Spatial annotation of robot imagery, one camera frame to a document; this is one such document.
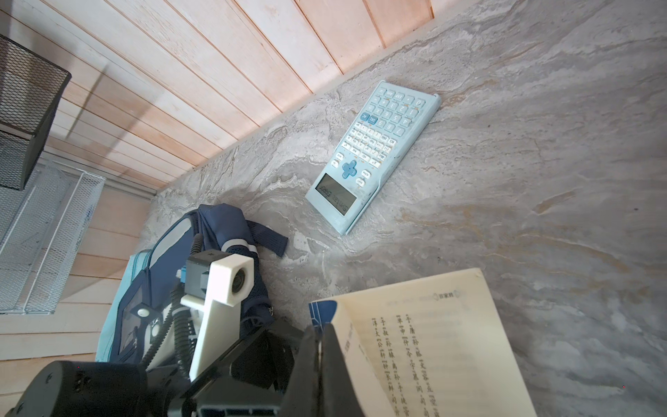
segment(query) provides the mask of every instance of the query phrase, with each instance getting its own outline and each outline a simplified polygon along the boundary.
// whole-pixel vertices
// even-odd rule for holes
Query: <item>calculator screen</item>
[[[340,185],[335,179],[324,174],[315,189],[327,199],[343,216],[348,212],[352,203],[357,200],[351,192]]]

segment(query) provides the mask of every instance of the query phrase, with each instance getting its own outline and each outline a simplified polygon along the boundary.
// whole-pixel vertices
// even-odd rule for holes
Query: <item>calculator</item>
[[[339,234],[352,230],[440,103],[436,94],[378,84],[305,195]]]

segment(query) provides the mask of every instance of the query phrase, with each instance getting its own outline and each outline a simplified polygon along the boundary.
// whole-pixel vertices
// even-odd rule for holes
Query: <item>wire mesh basket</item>
[[[71,74],[0,35],[0,186],[22,190]]]
[[[0,188],[0,313],[54,312],[104,181],[40,163],[23,191]]]

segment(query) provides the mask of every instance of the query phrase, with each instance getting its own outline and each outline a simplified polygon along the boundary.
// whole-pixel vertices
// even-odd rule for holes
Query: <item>wooden wall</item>
[[[93,361],[150,201],[104,187],[55,313],[0,316],[0,416],[54,360]]]
[[[47,152],[159,189],[456,0],[0,0],[72,73]]]

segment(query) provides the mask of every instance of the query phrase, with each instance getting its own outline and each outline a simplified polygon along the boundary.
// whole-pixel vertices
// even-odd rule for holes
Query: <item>black cylinder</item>
[[[145,416],[146,372],[137,365],[52,362],[30,383],[16,417]]]

